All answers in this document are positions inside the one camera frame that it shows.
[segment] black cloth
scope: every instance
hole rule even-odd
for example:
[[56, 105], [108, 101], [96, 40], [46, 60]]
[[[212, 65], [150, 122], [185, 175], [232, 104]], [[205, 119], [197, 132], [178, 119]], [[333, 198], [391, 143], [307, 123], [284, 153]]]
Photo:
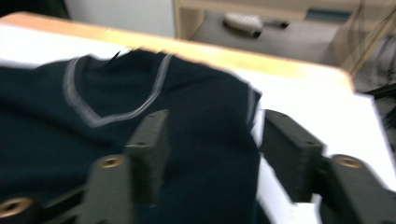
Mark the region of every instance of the black cloth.
[[147, 114], [169, 109], [173, 151], [157, 206], [139, 223], [251, 223], [260, 157], [250, 134], [260, 95], [237, 78], [143, 50], [36, 69], [0, 68], [0, 200], [44, 201], [120, 154]]

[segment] wall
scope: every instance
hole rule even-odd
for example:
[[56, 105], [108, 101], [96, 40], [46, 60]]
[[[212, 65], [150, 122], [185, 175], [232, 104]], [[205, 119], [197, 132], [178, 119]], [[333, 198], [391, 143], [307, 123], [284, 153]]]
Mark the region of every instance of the wall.
[[175, 37], [172, 0], [64, 1], [75, 21]]

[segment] neckline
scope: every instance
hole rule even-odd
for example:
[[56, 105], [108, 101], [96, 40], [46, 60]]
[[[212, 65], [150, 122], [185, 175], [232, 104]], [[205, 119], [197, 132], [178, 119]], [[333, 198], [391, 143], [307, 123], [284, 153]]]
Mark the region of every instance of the neckline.
[[122, 121], [127, 119], [132, 119], [139, 114], [141, 114], [145, 109], [147, 109], [160, 95], [163, 82], [166, 78], [167, 70], [169, 62], [172, 58], [171, 54], [163, 57], [163, 60], [159, 66], [157, 76], [152, 85], [151, 92], [146, 99], [146, 101], [139, 106], [137, 109], [132, 110], [130, 112], [122, 113], [122, 114], [112, 114], [101, 117], [98, 115], [96, 111], [92, 109], [92, 107], [78, 94], [76, 83], [75, 83], [75, 74], [76, 74], [76, 66], [80, 58], [75, 58], [71, 60], [66, 66], [64, 72], [64, 98], [66, 102], [74, 108], [77, 114], [82, 118], [82, 120], [88, 124], [90, 127], [96, 128], [103, 125], [107, 125], [109, 123], [113, 123], [116, 121]]

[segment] fabric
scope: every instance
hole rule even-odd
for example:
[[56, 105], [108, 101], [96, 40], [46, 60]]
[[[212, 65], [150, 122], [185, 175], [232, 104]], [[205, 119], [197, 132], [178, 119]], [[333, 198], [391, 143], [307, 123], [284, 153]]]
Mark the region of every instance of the fabric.
[[168, 109], [163, 189], [157, 206], [137, 207], [138, 223], [251, 223], [259, 97], [229, 74], [142, 50], [0, 67], [0, 200], [46, 202], [83, 185], [93, 161], [122, 153], [143, 117]]

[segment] floor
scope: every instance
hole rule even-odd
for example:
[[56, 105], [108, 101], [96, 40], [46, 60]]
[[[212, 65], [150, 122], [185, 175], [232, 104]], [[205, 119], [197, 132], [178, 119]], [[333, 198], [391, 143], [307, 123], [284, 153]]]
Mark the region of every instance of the floor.
[[[264, 28], [262, 35], [255, 39], [249, 34], [223, 26], [222, 21], [222, 13], [207, 12], [204, 23], [191, 40], [312, 63], [338, 65], [332, 54], [331, 42], [340, 25], [339, 23], [294, 21], [288, 28], [282, 29], [272, 21], [263, 20]], [[370, 91], [376, 89], [378, 86], [394, 82], [393, 76], [383, 76], [378, 73], [377, 67], [378, 65], [382, 67], [390, 66], [390, 62], [394, 61], [393, 52], [395, 51], [395, 47], [396, 39], [389, 41], [385, 50], [380, 50], [381, 47], [379, 47], [373, 53], [368, 62], [353, 79], [356, 91]], [[385, 117], [396, 106], [396, 101], [388, 98], [376, 101], [376, 104], [381, 117]], [[396, 129], [390, 127], [386, 128], [386, 131], [389, 144], [392, 147], [396, 146]]]

